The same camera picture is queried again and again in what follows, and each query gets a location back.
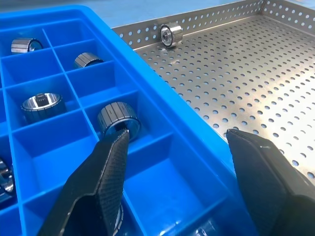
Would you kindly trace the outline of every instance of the tray hole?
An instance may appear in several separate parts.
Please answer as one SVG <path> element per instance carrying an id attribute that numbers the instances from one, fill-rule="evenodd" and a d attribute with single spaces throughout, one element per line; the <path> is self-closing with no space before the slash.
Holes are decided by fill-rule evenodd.
<path id="1" fill-rule="evenodd" d="M 311 172 L 307 172 L 307 176 L 311 179 L 314 179 L 315 178 L 315 175 Z"/>

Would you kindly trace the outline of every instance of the cylindrical roller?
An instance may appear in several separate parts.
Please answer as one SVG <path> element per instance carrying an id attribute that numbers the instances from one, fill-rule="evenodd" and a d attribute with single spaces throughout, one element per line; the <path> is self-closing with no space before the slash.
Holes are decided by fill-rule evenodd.
<path id="1" fill-rule="evenodd" d="M 17 38 L 12 41 L 11 53 L 28 53 L 43 49 L 43 45 L 35 38 Z"/>
<path id="2" fill-rule="evenodd" d="M 113 102 L 107 105 L 100 111 L 97 120 L 104 135 L 128 129 L 130 140 L 138 135 L 141 128 L 136 113 L 124 102 Z"/>
<path id="3" fill-rule="evenodd" d="M 14 177 L 12 170 L 0 158 L 0 203 L 15 195 Z"/>
<path id="4" fill-rule="evenodd" d="M 123 223 L 123 219 L 124 219 L 124 209 L 123 209 L 123 205 L 120 204 L 116 222 L 115 222 L 115 230 L 114 230 L 113 236 L 115 236 L 120 230 L 120 227 L 122 226 L 122 223 Z"/>
<path id="5" fill-rule="evenodd" d="M 160 30 L 160 37 L 165 47 L 174 47 L 180 44 L 183 40 L 182 27 L 177 23 L 162 25 Z"/>
<path id="6" fill-rule="evenodd" d="M 39 93 L 22 104 L 28 123 L 35 123 L 66 112 L 63 97 L 56 93 Z"/>
<path id="7" fill-rule="evenodd" d="M 74 61 L 75 68 L 86 67 L 104 62 L 101 58 L 92 53 L 82 53 Z"/>

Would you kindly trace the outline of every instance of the perforated metal tray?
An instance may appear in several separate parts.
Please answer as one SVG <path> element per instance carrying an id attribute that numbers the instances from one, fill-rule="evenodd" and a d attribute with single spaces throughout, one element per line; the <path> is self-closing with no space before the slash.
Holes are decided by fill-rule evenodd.
<path id="1" fill-rule="evenodd" d="M 158 26 L 176 21 L 183 43 L 164 48 Z M 313 10 L 247 0 L 115 31 L 222 138 L 270 139 L 315 184 L 314 29 Z"/>

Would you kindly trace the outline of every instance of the roller bearing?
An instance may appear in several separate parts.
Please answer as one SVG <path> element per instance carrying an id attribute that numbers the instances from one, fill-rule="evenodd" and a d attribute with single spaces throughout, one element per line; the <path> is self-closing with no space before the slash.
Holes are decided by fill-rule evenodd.
<path id="1" fill-rule="evenodd" d="M 17 38 L 12 41 L 11 53 L 28 53 L 43 49 L 43 45 L 35 38 Z"/>
<path id="2" fill-rule="evenodd" d="M 183 40 L 182 27 L 177 23 L 169 23 L 161 26 L 160 38 L 165 47 L 171 48 Z"/>
<path id="3" fill-rule="evenodd" d="M 54 117 L 66 112 L 63 97 L 56 93 L 39 93 L 21 106 L 28 123 Z"/>
<path id="4" fill-rule="evenodd" d="M 0 203 L 15 195 L 13 171 L 0 158 Z"/>
<path id="5" fill-rule="evenodd" d="M 104 135 L 128 129 L 130 141 L 138 135 L 141 128 L 136 113 L 124 102 L 113 102 L 107 105 L 100 111 L 97 120 Z"/>
<path id="6" fill-rule="evenodd" d="M 74 61 L 75 68 L 82 68 L 104 62 L 101 58 L 92 53 L 82 53 Z"/>

